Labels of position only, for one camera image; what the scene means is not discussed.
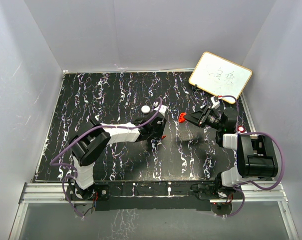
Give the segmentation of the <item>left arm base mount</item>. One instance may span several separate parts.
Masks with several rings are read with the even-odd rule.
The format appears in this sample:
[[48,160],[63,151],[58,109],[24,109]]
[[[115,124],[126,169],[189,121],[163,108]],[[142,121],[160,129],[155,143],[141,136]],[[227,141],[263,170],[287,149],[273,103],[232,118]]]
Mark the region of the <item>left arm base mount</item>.
[[66,193],[72,201],[107,201],[110,197],[110,187],[108,185],[93,184],[83,190],[78,185],[68,185]]

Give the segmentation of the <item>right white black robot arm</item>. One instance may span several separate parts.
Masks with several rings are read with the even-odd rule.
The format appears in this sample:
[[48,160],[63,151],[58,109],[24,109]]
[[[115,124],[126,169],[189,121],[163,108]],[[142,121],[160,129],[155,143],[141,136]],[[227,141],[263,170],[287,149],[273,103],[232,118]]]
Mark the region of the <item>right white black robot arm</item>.
[[216,130],[216,144],[236,152],[236,165],[223,171],[215,178],[214,194],[223,199],[233,186],[254,180],[274,178],[279,166],[273,141],[270,137],[252,133],[244,134],[243,127],[237,127],[238,113],[234,108],[224,109],[219,117],[206,106],[193,113],[182,113],[179,122],[188,121],[200,128],[209,126]]

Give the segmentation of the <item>red earbud charging case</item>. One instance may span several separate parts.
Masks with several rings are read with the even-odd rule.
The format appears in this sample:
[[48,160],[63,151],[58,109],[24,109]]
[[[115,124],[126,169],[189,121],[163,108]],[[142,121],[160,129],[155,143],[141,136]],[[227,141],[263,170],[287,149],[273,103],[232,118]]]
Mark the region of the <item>red earbud charging case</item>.
[[180,113],[180,115],[179,115],[179,117],[178,117],[178,122],[179,122],[179,123],[184,123],[184,122],[186,121],[185,115],[186,115],[185,112]]

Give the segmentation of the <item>white earbud charging case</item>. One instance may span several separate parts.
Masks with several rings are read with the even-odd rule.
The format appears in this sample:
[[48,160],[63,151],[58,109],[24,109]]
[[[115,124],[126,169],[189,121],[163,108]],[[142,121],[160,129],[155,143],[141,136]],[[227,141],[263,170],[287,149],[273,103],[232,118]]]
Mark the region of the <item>white earbud charging case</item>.
[[143,114],[149,114],[150,111],[151,111],[151,108],[150,108],[148,105],[143,105],[143,106],[141,107],[141,112],[142,112]]

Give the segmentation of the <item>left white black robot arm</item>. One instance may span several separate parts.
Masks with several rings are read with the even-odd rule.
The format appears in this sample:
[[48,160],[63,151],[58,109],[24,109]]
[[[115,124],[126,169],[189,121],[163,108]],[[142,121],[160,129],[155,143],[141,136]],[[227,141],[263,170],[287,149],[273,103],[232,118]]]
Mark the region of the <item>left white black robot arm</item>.
[[93,196],[93,165],[108,145],[160,139],[166,122],[167,120],[158,114],[151,121],[141,117],[119,125],[107,125],[94,119],[86,123],[82,132],[76,134],[69,142],[77,169],[77,194],[84,200]]

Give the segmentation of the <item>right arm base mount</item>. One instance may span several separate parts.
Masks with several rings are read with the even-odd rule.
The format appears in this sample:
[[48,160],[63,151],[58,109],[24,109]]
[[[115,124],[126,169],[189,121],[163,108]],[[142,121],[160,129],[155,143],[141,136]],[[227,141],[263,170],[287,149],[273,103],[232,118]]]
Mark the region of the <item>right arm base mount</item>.
[[215,187],[214,184],[193,184],[190,187],[193,195],[199,200],[241,200],[242,195],[231,187]]

